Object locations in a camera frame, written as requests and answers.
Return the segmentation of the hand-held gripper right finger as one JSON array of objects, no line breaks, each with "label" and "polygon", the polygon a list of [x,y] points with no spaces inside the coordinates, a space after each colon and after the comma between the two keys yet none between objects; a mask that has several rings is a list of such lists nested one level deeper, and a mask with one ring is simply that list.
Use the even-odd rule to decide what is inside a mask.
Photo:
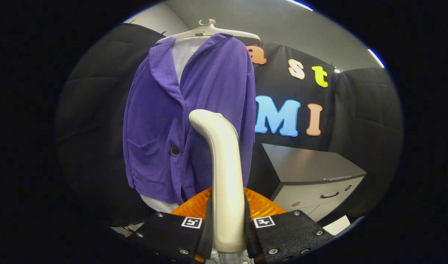
[{"label": "hand-held gripper right finger", "polygon": [[301,210],[288,212],[248,188],[244,194],[246,248],[256,264],[300,264],[334,239]]}]

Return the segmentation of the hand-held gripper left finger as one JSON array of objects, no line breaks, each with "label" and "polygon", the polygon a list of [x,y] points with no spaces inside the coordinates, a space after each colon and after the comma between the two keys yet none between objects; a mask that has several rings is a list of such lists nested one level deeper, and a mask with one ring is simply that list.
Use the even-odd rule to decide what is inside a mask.
[{"label": "hand-held gripper left finger", "polygon": [[147,264],[203,264],[213,246],[212,189],[171,213],[155,212],[130,236]]}]

